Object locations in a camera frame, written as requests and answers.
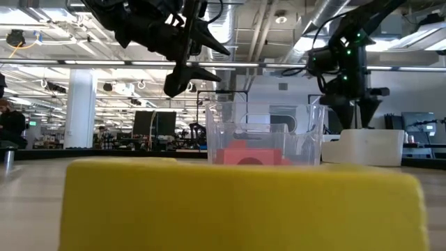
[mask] white pillar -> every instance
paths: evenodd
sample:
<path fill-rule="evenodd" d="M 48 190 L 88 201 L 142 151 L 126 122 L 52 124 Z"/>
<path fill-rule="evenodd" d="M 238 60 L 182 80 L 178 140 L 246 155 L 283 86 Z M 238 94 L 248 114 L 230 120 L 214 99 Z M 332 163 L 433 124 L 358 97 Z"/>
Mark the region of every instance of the white pillar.
<path fill-rule="evenodd" d="M 97 79 L 92 70 L 71 70 L 63 147 L 93 146 Z"/>

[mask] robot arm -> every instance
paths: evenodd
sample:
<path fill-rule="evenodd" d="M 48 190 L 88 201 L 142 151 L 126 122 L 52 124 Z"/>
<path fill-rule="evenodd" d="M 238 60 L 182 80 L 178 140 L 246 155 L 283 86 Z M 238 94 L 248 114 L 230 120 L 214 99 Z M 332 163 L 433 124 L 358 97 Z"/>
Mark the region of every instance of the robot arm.
<path fill-rule="evenodd" d="M 104 28 L 114 31 L 115 39 L 126 48 L 135 41 L 151 52 L 157 52 L 169 61 L 175 61 L 172 74 L 164 83 L 164 92 L 175 97 L 186 90 L 191 79 L 219 82 L 216 75 L 199 67 L 186 66 L 191 55 L 201 53 L 205 45 L 217 52 L 230 55 L 209 32 L 208 22 L 201 20 L 207 0 L 185 0 L 184 21 L 178 16 L 183 0 L 82 0 Z M 166 24 L 173 15 L 178 24 Z"/>
<path fill-rule="evenodd" d="M 337 114 L 344 129 L 353 119 L 350 102 L 357 102 L 361 111 L 362 127 L 367 128 L 381 100 L 389 89 L 372 89 L 367 83 L 367 52 L 365 47 L 375 42 L 370 39 L 379 24 L 406 0 L 375 0 L 343 14 L 337 30 L 323 48 L 309 51 L 307 70 L 318 78 L 324 96 L 322 105 L 329 105 Z M 325 82 L 324 74 L 336 75 Z"/>

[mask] plastic bin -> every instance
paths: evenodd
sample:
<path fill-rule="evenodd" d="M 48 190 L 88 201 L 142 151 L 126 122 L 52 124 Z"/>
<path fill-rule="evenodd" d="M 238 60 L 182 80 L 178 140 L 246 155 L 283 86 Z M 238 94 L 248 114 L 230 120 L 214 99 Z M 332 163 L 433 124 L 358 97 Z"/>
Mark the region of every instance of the plastic bin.
<path fill-rule="evenodd" d="M 208 161 L 225 165 L 319 165 L 324 106 L 206 105 Z"/>

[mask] white container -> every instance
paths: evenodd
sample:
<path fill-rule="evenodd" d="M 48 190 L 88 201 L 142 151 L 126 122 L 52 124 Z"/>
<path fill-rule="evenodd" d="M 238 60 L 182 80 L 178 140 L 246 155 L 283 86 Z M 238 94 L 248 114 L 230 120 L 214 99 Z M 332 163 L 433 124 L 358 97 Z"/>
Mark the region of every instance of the white container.
<path fill-rule="evenodd" d="M 343 130 L 337 142 L 322 143 L 322 161 L 399 167 L 403 130 Z"/>
<path fill-rule="evenodd" d="M 323 116 L 324 107 L 319 105 L 208 104 L 208 161 L 228 165 L 319 165 Z"/>

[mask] table surface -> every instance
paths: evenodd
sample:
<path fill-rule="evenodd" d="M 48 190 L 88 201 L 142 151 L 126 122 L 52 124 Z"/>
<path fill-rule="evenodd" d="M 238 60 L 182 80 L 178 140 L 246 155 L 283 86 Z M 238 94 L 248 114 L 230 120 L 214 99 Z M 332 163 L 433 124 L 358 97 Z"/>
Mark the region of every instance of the table surface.
<path fill-rule="evenodd" d="M 11 180 L 0 176 L 2 250 L 57 251 L 63 185 L 66 167 L 72 160 L 17 161 Z M 413 174 L 421 181 L 429 215 L 431 251 L 446 250 L 446 171 L 392 169 Z"/>

